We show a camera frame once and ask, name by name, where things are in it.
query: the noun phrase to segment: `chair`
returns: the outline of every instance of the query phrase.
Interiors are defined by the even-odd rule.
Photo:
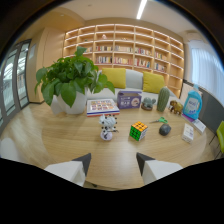
[[[0,155],[2,159],[28,164],[11,138],[4,138],[0,141]]]
[[[221,122],[219,125],[218,129],[216,130],[218,139],[219,139],[219,145],[220,145],[220,152],[224,153],[224,121]]]

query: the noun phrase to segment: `wall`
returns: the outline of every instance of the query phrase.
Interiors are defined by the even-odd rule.
[[[27,58],[27,92],[29,101],[32,103],[41,103],[44,101],[41,87],[37,88],[37,94],[34,88],[37,83],[36,72],[42,67],[48,67],[62,57],[64,31],[55,28],[44,28],[37,33],[31,41]],[[31,48],[36,44],[34,56],[29,58]]]

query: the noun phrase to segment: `small figurine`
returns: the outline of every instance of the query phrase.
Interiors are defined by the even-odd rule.
[[[156,102],[155,99],[149,98],[149,97],[145,97],[142,104],[141,104],[141,108],[144,110],[152,110],[153,108],[153,104]]]
[[[112,132],[118,132],[114,126],[117,124],[116,119],[115,115],[111,116],[111,114],[109,114],[109,116],[105,116],[104,114],[100,116],[99,123],[103,125],[100,137],[103,140],[111,140]]]
[[[107,39],[107,36],[105,34],[103,34],[102,39],[103,40],[106,40]]]
[[[159,133],[163,136],[166,136],[169,134],[170,130],[171,127],[168,124],[163,124],[159,129]]]
[[[181,115],[182,110],[183,110],[183,105],[176,100],[170,101],[170,105],[172,106],[170,109],[170,112],[174,110],[174,114],[178,112],[179,115]]]

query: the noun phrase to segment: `ceiling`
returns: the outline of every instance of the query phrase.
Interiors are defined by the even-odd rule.
[[[141,0],[73,0],[61,5],[84,20],[106,17],[136,19]],[[141,20],[154,23],[184,38],[185,31],[197,31],[195,26],[174,9],[156,1],[146,3]]]

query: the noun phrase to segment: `ceiling light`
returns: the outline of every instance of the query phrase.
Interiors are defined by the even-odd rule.
[[[146,5],[146,2],[147,2],[147,0],[141,0],[140,7],[139,7],[139,9],[138,9],[137,19],[140,19],[140,18],[141,18],[141,16],[142,16],[142,12],[143,12],[143,10],[144,10],[144,8],[145,8],[145,5]]]

